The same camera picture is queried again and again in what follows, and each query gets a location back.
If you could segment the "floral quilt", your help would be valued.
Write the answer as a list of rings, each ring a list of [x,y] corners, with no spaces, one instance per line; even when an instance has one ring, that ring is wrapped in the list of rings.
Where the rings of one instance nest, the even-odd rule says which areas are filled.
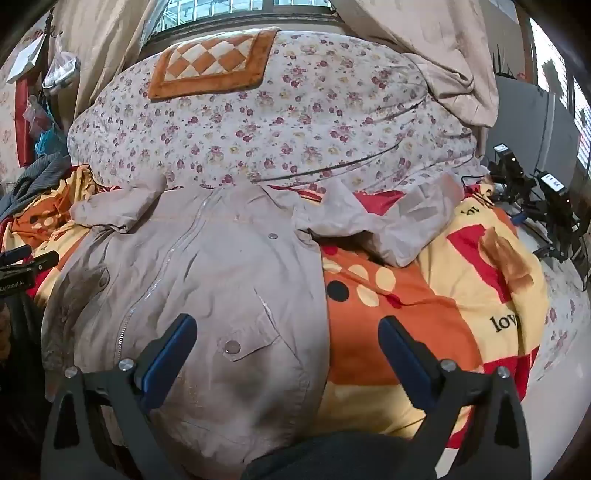
[[[148,98],[148,57],[114,78],[68,132],[76,164],[120,185],[250,181],[322,190],[404,190],[443,172],[477,176],[477,140],[393,49],[339,34],[281,31],[263,81],[229,93]]]

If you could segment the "left beige curtain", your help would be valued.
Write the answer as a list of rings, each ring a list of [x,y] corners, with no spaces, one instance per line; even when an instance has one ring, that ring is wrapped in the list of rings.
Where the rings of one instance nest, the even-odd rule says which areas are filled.
[[[54,25],[64,50],[79,60],[73,84],[57,94],[62,126],[68,129],[105,86],[135,63],[167,3],[158,0],[59,1]]]

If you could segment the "beige zip jacket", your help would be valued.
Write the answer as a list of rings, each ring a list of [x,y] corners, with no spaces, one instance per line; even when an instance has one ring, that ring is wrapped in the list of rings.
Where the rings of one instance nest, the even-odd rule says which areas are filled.
[[[329,181],[315,203],[266,185],[169,190],[161,176],[76,202],[88,230],[44,310],[45,391],[65,369],[108,370],[136,357],[181,314],[197,343],[155,413],[181,464],[232,479],[311,424],[329,372],[322,237],[363,234],[405,266],[463,199],[444,173],[384,214]]]

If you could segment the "window with bars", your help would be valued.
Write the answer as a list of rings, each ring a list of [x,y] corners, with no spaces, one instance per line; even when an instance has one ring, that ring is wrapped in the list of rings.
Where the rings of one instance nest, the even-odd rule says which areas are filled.
[[[249,13],[329,13],[325,0],[179,0],[168,1],[156,17],[153,34],[226,15]]]

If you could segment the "beige curtain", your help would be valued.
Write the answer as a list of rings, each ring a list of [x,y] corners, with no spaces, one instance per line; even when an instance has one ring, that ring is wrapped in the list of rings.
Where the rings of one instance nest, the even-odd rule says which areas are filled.
[[[436,100],[465,124],[494,126],[499,94],[478,1],[334,1],[356,35],[410,56]]]
[[[54,25],[64,50],[79,60],[73,84],[57,94],[62,126],[68,129],[105,86],[135,63],[167,3],[158,0],[59,1]]]

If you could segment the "grey garment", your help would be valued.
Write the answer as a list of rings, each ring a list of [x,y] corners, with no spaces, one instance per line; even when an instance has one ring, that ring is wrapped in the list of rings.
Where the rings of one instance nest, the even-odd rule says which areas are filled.
[[[18,178],[12,190],[1,197],[1,220],[21,212],[38,195],[56,188],[70,168],[67,154],[54,153],[35,160]]]

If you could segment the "clear plastic bag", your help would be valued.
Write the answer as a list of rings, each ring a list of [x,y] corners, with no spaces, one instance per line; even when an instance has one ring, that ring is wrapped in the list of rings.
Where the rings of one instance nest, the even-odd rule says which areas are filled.
[[[80,72],[79,59],[68,51],[57,52],[45,75],[42,88],[49,94],[69,86]]]

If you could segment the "black device on stand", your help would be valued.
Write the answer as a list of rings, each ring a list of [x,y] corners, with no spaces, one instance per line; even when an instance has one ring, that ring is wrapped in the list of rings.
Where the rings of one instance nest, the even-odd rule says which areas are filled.
[[[575,212],[568,188],[547,171],[527,174],[503,143],[494,146],[488,169],[494,185],[492,199],[510,208],[514,226],[528,229],[541,241],[534,255],[560,263],[570,260],[581,279],[588,281],[590,252],[584,235],[590,218]]]

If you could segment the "orange red patterned blanket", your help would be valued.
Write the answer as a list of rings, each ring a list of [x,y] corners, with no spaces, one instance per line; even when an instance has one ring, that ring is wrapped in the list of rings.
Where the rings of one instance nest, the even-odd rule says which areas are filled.
[[[32,290],[43,315],[66,261],[87,235],[71,207],[101,192],[78,167],[26,209],[5,220],[5,249],[29,245],[35,254],[59,253],[58,265]],[[384,214],[407,192],[353,193]],[[329,320],[329,372],[320,406],[300,434],[362,430],[410,435],[421,421],[378,343],[378,326],[396,317],[440,359],[468,371],[507,367],[527,387],[548,310],[539,261],[518,239],[505,213],[464,195],[449,224],[405,266],[372,253],[363,234],[322,237]]]

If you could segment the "grey panel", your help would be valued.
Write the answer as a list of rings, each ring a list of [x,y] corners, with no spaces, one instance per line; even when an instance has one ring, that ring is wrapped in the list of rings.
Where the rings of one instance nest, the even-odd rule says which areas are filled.
[[[524,81],[498,76],[499,111],[488,132],[486,157],[506,145],[525,173],[547,171],[565,186],[575,172],[580,134],[558,97]]]

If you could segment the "right beige curtain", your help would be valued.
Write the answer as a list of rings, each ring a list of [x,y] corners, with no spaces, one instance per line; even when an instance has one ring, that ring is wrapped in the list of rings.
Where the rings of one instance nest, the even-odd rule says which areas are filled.
[[[436,100],[465,124],[494,126],[499,94],[478,1],[334,1],[356,35],[410,56]]]

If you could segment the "orange checkered cushion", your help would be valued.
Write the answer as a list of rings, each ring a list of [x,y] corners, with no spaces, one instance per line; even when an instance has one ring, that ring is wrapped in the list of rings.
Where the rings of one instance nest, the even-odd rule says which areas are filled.
[[[171,45],[154,65],[147,96],[168,100],[259,86],[278,32],[277,27],[248,29]]]

